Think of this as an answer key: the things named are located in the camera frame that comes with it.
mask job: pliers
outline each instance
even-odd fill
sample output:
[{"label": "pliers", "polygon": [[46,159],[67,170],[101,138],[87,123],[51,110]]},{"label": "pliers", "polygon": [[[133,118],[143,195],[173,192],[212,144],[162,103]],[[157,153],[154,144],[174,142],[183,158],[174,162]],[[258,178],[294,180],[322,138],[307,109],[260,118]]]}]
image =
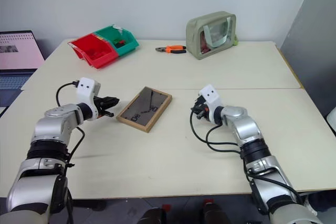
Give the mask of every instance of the pliers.
[{"label": "pliers", "polygon": [[166,46],[166,47],[157,47],[155,50],[158,52],[170,52],[172,54],[183,54],[187,52],[185,46]]}]

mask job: gray wall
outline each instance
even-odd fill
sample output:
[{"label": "gray wall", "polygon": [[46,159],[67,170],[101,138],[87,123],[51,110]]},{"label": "gray wall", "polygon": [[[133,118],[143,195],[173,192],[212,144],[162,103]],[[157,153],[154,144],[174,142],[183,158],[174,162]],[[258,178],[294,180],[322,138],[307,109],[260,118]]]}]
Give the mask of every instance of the gray wall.
[{"label": "gray wall", "polygon": [[189,19],[237,15],[242,40],[281,46],[303,0],[0,0],[0,30],[31,29],[49,54],[66,38],[115,23],[139,39],[184,39]]},{"label": "gray wall", "polygon": [[336,106],[336,0],[304,0],[281,50],[327,115]]}]

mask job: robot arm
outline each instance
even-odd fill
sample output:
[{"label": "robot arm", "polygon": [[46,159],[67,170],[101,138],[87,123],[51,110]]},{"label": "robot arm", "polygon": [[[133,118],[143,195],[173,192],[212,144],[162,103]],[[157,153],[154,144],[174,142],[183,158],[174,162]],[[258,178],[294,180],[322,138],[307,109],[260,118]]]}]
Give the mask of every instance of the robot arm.
[{"label": "robot arm", "polygon": [[51,214],[69,204],[66,170],[71,132],[85,120],[113,116],[105,109],[119,102],[97,97],[99,89],[99,83],[81,78],[77,84],[79,104],[48,110],[37,122],[27,158],[7,197],[9,213],[0,217],[1,223],[48,223]]},{"label": "robot arm", "polygon": [[192,110],[198,119],[205,117],[211,123],[224,124],[232,130],[255,204],[262,214],[269,214],[272,224],[322,224],[299,204],[300,197],[245,108],[223,106],[214,87],[207,85],[199,92]]}]

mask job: laptop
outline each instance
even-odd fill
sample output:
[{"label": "laptop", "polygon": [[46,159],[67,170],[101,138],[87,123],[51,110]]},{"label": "laptop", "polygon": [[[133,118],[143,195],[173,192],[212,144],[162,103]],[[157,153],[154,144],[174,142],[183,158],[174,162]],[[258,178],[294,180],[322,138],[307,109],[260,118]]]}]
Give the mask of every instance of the laptop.
[{"label": "laptop", "polygon": [[33,32],[0,31],[0,107],[9,106],[44,63]]}]

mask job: wooden picture frame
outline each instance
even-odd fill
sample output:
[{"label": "wooden picture frame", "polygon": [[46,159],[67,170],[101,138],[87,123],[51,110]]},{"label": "wooden picture frame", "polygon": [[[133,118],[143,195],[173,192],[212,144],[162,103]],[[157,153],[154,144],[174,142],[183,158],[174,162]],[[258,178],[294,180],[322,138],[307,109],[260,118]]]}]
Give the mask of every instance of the wooden picture frame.
[{"label": "wooden picture frame", "polygon": [[[160,105],[160,107],[156,110],[155,114],[151,117],[151,119],[148,121],[148,123],[146,124],[146,126],[141,125],[139,123],[133,122],[129,119],[125,119],[122,117],[122,114],[139,98],[141,92],[145,89],[151,89],[153,92],[156,93],[160,93],[163,94],[166,97],[166,99],[164,100],[164,102]],[[165,92],[156,90],[156,89],[152,89],[149,87],[144,87],[133,99],[132,101],[127,104],[127,106],[118,114],[117,116],[117,120],[121,123],[127,124],[129,126],[132,126],[138,130],[144,131],[144,132],[149,132],[151,130],[151,128],[154,126],[154,124],[157,122],[157,120],[159,119],[159,117],[161,116],[161,114],[163,113],[163,111],[167,108],[167,106],[170,104],[170,102],[172,101],[172,95],[171,94],[167,94]]]}]

